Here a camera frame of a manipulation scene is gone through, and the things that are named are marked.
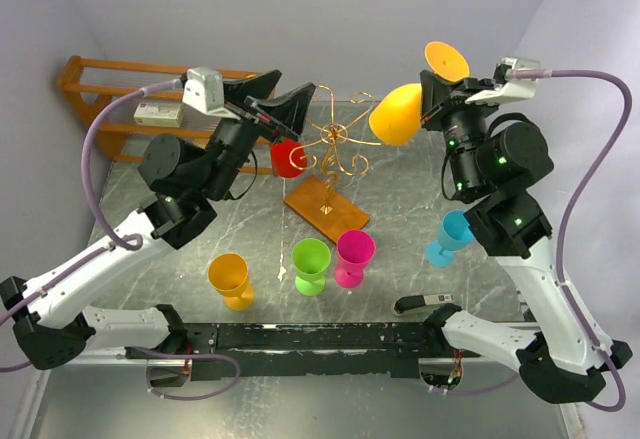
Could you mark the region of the red wine glass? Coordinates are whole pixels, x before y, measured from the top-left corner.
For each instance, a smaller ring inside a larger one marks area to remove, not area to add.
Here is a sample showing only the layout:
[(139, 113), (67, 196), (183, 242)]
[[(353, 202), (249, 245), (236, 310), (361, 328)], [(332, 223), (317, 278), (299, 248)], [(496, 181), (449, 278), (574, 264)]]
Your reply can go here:
[(274, 173), (282, 178), (294, 178), (300, 175), (308, 165), (301, 144), (291, 139), (284, 139), (270, 148), (271, 165)]

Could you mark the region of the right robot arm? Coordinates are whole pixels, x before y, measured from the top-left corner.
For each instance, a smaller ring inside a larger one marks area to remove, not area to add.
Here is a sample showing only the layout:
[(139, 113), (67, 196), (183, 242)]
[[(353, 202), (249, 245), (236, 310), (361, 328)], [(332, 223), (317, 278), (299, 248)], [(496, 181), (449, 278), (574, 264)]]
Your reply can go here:
[(537, 332), (519, 334), (447, 304), (426, 319), (424, 343), (435, 356), (456, 349), (498, 362), (548, 403), (594, 405), (632, 351), (589, 314), (564, 267), (566, 226), (553, 227), (529, 192), (554, 167), (540, 128), (523, 114), (499, 113), (504, 103), (530, 99), (551, 76), (549, 69), (507, 65), (486, 79), (420, 74), (422, 125), (444, 136), (453, 197), (467, 205), (473, 236), (538, 323)]

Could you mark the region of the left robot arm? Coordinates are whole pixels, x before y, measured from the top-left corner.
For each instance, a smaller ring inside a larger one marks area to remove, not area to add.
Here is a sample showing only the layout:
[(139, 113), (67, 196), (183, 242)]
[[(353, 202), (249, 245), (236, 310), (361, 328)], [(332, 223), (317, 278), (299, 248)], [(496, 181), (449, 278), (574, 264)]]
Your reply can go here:
[(242, 167), (255, 161), (259, 139), (277, 143), (300, 137), (316, 87), (305, 83), (276, 95), (280, 78), (280, 71), (271, 70), (228, 80), (198, 67), (128, 93), (127, 101), (137, 101), (178, 90), (186, 106), (218, 123), (204, 147), (169, 133), (151, 140), (138, 167), (151, 194), (117, 226), (107, 222), (94, 194), (90, 156), (98, 125), (89, 127), (82, 185), (103, 237), (49, 272), (31, 279), (12, 276), (1, 284), (1, 319), (11, 324), (30, 366), (50, 370), (83, 352), (118, 347), (147, 357), (183, 354), (187, 331), (172, 306), (109, 310), (96, 308), (94, 301), (128, 273), (204, 232), (216, 218), (214, 204), (232, 198)]

